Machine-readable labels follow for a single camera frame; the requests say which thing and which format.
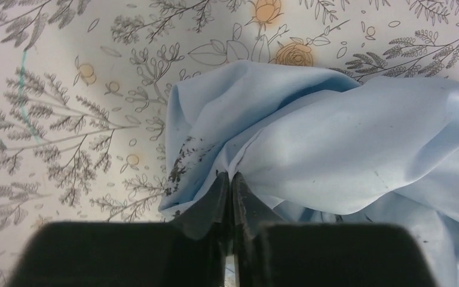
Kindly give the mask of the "light blue pillowcase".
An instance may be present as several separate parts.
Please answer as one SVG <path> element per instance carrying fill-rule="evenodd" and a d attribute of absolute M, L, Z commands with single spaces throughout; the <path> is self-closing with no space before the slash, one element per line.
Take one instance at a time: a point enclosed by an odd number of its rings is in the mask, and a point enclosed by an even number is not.
<path fill-rule="evenodd" d="M 242 173 L 291 221 L 405 227 L 459 286 L 458 81 L 239 60 L 172 87 L 165 146 L 165 216 Z"/>

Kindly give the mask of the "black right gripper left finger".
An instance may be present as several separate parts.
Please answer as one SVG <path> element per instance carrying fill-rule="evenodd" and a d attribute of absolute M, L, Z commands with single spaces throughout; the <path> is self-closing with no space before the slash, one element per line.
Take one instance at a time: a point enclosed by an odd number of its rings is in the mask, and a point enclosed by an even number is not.
<path fill-rule="evenodd" d="M 172 252 L 174 266 L 194 286 L 224 285 L 230 241 L 229 194 L 229 176 L 221 172 L 207 193 L 172 221 L 182 232 Z"/>

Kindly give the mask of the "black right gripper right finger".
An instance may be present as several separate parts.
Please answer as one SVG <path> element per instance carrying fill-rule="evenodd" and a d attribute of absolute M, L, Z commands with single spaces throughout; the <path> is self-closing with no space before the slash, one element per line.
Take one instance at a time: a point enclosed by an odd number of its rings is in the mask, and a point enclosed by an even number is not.
<path fill-rule="evenodd" d="M 261 229 L 283 218 L 255 195 L 242 173 L 231 181 L 233 254 L 237 286 L 267 286 L 267 264 Z"/>

